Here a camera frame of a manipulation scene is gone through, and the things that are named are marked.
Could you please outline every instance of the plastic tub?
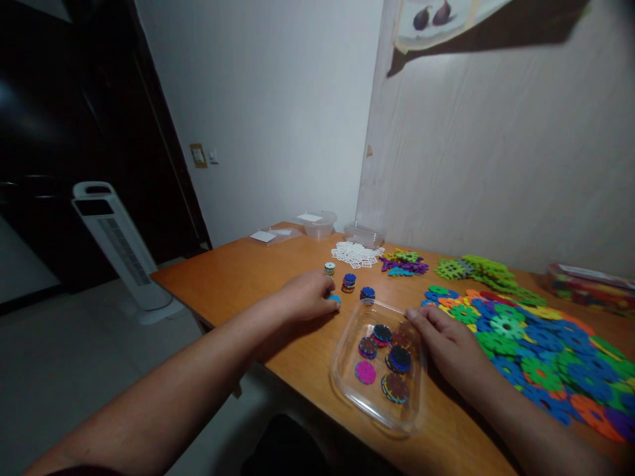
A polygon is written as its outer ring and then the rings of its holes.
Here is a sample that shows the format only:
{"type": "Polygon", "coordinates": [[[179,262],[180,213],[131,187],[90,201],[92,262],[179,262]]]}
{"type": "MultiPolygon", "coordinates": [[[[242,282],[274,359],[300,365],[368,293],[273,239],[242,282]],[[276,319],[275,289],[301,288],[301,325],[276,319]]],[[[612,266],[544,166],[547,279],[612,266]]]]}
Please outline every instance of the plastic tub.
{"type": "Polygon", "coordinates": [[[425,422],[425,380],[427,371],[425,349],[419,333],[406,321],[403,312],[373,299],[363,299],[355,307],[351,320],[342,335],[331,361],[331,378],[342,395],[362,412],[370,415],[380,428],[388,434],[412,436],[420,433],[425,422]],[[412,364],[406,375],[410,398],[398,405],[389,401],[382,391],[382,378],[391,371],[384,359],[390,346],[378,349],[377,357],[369,360],[377,373],[375,382],[365,385],[355,376],[355,366],[364,358],[359,354],[358,345],[362,337],[372,334],[373,327],[383,324],[391,331],[397,329],[411,337],[412,364]]]}
{"type": "Polygon", "coordinates": [[[344,239],[359,243],[364,248],[377,249],[384,242],[384,234],[353,221],[344,227],[344,239]]]}
{"type": "Polygon", "coordinates": [[[333,233],[333,224],[337,221],[337,215],[333,212],[322,210],[321,212],[306,212],[298,216],[298,219],[304,225],[308,236],[315,239],[324,239],[333,233]]]}

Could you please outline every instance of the fig picture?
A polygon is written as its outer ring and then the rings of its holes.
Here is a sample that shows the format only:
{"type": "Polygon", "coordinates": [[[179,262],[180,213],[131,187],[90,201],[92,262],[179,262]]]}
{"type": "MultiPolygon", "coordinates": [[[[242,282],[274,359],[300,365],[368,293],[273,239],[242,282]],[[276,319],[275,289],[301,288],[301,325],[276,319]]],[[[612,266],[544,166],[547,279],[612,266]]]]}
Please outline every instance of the fig picture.
{"type": "Polygon", "coordinates": [[[435,13],[435,17],[432,19],[432,24],[435,26],[440,26],[448,23],[450,21],[451,12],[452,7],[448,3],[448,0],[444,0],[441,8],[435,13]]]}
{"type": "Polygon", "coordinates": [[[415,30],[421,31],[428,26],[428,22],[430,21],[428,10],[431,8],[432,6],[428,5],[415,15],[415,18],[412,20],[412,25],[415,27],[415,30]]]}

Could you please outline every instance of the wall outlet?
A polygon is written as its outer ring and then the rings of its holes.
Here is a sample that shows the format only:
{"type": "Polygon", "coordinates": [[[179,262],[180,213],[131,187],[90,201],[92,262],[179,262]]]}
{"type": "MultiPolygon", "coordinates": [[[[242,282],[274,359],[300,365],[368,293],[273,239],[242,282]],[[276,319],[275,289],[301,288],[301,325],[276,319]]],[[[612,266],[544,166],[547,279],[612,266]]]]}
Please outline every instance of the wall outlet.
{"type": "Polygon", "coordinates": [[[210,164],[219,165],[218,152],[216,151],[216,149],[210,151],[210,164]]]}
{"type": "Polygon", "coordinates": [[[194,159],[194,165],[197,169],[207,169],[207,161],[205,160],[205,152],[203,152],[202,144],[190,144],[190,152],[194,159]]]}

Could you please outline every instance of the tiled floor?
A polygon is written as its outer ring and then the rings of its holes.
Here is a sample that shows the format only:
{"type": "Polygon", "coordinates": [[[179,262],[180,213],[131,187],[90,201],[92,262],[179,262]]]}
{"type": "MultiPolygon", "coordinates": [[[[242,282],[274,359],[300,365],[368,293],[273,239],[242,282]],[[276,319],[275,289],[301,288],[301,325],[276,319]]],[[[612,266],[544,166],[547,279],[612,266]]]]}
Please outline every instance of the tiled floor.
{"type": "MultiPolygon", "coordinates": [[[[140,376],[200,336],[189,311],[151,326],[119,312],[120,281],[0,318],[0,465],[18,474],[140,376]]],[[[317,411],[254,365],[171,475],[237,474],[269,419],[317,411]]]]}

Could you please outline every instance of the door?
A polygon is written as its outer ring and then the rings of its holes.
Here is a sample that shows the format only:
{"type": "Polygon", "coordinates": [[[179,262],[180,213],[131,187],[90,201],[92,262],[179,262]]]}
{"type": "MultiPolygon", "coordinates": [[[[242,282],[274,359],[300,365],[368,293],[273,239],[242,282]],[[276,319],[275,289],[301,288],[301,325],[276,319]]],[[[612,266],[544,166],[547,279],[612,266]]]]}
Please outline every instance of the door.
{"type": "Polygon", "coordinates": [[[138,73],[130,79],[134,41],[96,52],[72,24],[13,1],[2,8],[3,217],[70,292],[116,277],[71,206],[76,182],[111,183],[157,262],[196,249],[204,239],[146,113],[138,73]],[[114,66],[119,75],[109,75],[114,66]],[[110,76],[126,75],[124,95],[110,76]]]}

